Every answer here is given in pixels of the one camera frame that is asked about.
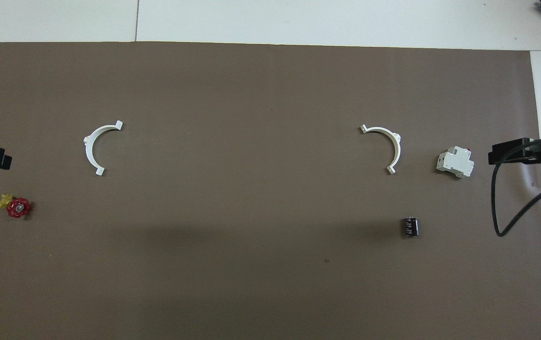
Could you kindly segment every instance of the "white plastic clamp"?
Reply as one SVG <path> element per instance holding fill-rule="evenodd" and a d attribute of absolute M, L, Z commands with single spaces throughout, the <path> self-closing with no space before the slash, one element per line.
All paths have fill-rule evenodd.
<path fill-rule="evenodd" d="M 396 172 L 394 170 L 394 166 L 398 162 L 398 159 L 400 158 L 400 134 L 393 133 L 389 129 L 386 129 L 385 127 L 366 127 L 365 124 L 361 125 L 361 130 L 364 134 L 366 133 L 383 133 L 385 134 L 390 140 L 392 140 L 392 143 L 394 144 L 394 158 L 392 159 L 392 163 L 387 166 L 388 172 L 390 174 L 393 174 Z"/>
<path fill-rule="evenodd" d="M 96 167 L 96 174 L 98 176 L 102 176 L 104 168 L 100 166 L 100 164 L 98 164 L 98 162 L 94 159 L 94 153 L 92 151 L 94 142 L 96 141 L 96 138 L 98 138 L 98 136 L 100 136 L 102 133 L 110 130 L 121 130 L 122 126 L 123 122 L 121 120 L 118 120 L 115 125 L 104 125 L 103 127 L 99 127 L 98 129 L 94 130 L 93 133 L 91 133 L 89 136 L 83 138 L 83 144 L 85 144 L 85 155 L 87 157 L 87 160 Z"/>

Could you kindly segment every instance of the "brown surface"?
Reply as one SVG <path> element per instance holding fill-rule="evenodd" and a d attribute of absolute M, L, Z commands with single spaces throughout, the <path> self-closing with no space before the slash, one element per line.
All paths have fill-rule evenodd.
<path fill-rule="evenodd" d="M 0 339 L 541 339 L 537 135 L 523 51 L 0 43 Z"/>

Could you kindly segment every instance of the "white pipe clamp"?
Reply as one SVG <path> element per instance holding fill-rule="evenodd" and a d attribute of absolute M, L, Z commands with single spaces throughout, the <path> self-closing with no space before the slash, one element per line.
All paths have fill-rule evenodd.
<path fill-rule="evenodd" d="M 398 162 L 398 159 L 400 158 L 400 134 L 393 133 L 389 129 L 386 129 L 385 127 L 366 127 L 365 124 L 361 125 L 361 130 L 364 134 L 366 133 L 383 133 L 385 134 L 390 140 L 392 140 L 392 143 L 394 144 L 394 158 L 392 159 L 392 163 L 387 166 L 388 172 L 390 174 L 393 174 L 396 172 L 394 170 L 394 166 Z"/>
<path fill-rule="evenodd" d="M 98 138 L 98 136 L 100 136 L 102 133 L 110 130 L 121 130 L 122 126 L 123 122 L 121 120 L 118 120 L 115 125 L 104 125 L 103 127 L 99 127 L 98 129 L 94 130 L 91 135 L 83 138 L 83 144 L 85 144 L 85 155 L 87 156 L 87 160 L 96 167 L 96 174 L 98 176 L 102 176 L 104 168 L 100 166 L 100 164 L 98 164 L 98 162 L 94 159 L 94 153 L 92 151 L 94 142 L 96 141 L 96 138 Z"/>

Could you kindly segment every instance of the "white circuit breaker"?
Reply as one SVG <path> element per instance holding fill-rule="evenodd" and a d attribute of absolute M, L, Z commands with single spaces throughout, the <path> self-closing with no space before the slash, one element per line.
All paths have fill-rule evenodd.
<path fill-rule="evenodd" d="M 474 162 L 470 161 L 472 152 L 468 149 L 453 146 L 447 152 L 438 156 L 437 170 L 449 171 L 459 178 L 469 177 L 474 169 Z"/>

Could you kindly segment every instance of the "red valve handle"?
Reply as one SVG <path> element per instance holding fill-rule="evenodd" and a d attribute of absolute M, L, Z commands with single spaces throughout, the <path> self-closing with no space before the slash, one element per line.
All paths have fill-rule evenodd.
<path fill-rule="evenodd" d="M 15 198 L 8 204 L 8 216 L 19 218 L 31 210 L 31 203 L 24 198 Z"/>

